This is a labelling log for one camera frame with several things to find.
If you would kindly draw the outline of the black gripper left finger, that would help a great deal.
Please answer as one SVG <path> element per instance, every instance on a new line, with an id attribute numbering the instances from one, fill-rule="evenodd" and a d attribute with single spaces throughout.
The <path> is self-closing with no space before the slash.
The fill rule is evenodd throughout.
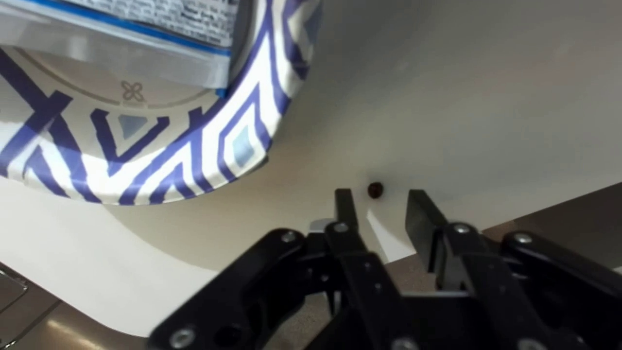
<path id="1" fill-rule="evenodd" d="M 420 350 L 402 295 L 358 231 L 350 188 L 334 190 L 334 223 L 327 225 L 325 235 L 338 266 L 346 309 L 360 324 L 356 336 L 369 350 Z"/>

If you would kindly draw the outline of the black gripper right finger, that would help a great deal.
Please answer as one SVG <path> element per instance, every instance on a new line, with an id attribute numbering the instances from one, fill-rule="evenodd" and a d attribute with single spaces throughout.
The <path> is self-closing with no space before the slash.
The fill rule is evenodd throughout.
<path id="1" fill-rule="evenodd" d="M 406 233 L 428 258 L 439 289 L 466 291 L 500 350 L 564 350 L 569 336 L 548 326 L 509 266 L 466 221 L 449 221 L 426 190 L 406 198 Z"/>

